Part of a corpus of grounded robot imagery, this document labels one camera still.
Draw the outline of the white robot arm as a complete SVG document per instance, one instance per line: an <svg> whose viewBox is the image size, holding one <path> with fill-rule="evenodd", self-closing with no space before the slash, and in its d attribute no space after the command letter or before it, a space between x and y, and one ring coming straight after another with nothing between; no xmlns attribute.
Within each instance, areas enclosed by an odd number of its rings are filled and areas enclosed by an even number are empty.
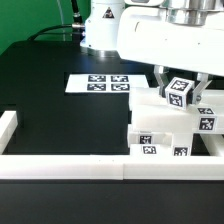
<svg viewBox="0 0 224 224"><path fill-rule="evenodd" d="M171 97L179 88L166 84L166 70L198 74L199 84L183 86L196 103L208 77L224 77L224 0L125 0L117 51L125 60L152 64L160 92Z"/></svg>

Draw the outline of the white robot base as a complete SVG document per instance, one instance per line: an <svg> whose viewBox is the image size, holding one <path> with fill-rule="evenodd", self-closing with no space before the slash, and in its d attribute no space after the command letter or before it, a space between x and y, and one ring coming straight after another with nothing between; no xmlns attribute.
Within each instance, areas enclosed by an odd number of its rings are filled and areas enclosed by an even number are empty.
<svg viewBox="0 0 224 224"><path fill-rule="evenodd" d="M124 0L91 0L91 13L85 21L83 53L97 57L117 57L117 35Z"/></svg>

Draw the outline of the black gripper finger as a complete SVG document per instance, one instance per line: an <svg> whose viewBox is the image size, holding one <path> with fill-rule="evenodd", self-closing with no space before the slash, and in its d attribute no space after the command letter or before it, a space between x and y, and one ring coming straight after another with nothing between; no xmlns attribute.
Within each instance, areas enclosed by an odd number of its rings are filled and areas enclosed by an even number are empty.
<svg viewBox="0 0 224 224"><path fill-rule="evenodd" d="M199 72L197 74L198 84L194 88L192 94L192 103L197 104L201 100L202 91L210 84L209 75L207 73Z"/></svg>
<svg viewBox="0 0 224 224"><path fill-rule="evenodd" d="M165 87L168 85L168 78L167 78L168 72L169 69L167 67L161 65L154 66L154 75L159 85L159 95L162 97L165 96L164 90Z"/></svg>

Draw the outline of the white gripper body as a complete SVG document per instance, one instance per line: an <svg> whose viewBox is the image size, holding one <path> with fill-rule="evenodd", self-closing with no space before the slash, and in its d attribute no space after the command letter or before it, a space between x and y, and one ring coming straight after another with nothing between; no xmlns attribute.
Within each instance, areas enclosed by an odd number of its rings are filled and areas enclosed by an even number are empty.
<svg viewBox="0 0 224 224"><path fill-rule="evenodd" d="M117 51L122 59L224 76L224 11L204 26L165 20L165 11L129 7L120 19Z"/></svg>

